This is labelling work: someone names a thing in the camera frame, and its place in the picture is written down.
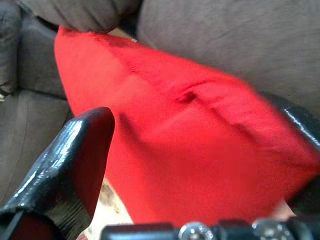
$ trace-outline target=gray couch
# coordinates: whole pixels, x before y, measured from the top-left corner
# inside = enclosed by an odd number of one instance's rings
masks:
[[[71,112],[54,58],[55,28],[0,1],[0,206]]]

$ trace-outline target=floor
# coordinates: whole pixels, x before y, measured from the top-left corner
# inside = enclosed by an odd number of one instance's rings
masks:
[[[91,225],[77,240],[99,240],[106,225],[132,224],[132,220],[117,193],[105,179]]]

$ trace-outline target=red fabric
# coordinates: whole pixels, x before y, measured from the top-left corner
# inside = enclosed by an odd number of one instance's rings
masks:
[[[320,170],[298,131],[231,75],[63,28],[55,54],[72,111],[115,115],[106,176],[136,223],[253,221]]]

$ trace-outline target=gray fabric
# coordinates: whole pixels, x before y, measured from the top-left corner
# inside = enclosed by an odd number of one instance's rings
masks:
[[[56,32],[25,16],[18,48],[18,85],[65,99],[54,54]]]
[[[141,0],[20,0],[31,9],[56,25],[83,32],[110,32],[120,18],[132,13]]]
[[[138,39],[320,116],[320,1],[144,0]]]
[[[0,0],[0,94],[10,94],[17,87],[17,49],[21,28],[19,7]]]
[[[66,100],[29,90],[17,91],[0,103],[0,206],[12,196],[67,118],[70,109]]]

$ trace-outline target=pillow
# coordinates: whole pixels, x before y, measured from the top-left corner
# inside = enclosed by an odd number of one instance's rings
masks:
[[[34,15],[82,32],[110,32],[141,0],[19,0]]]
[[[65,28],[55,55],[75,115],[115,116],[106,177],[136,223],[252,222],[319,173],[313,147],[238,78]]]

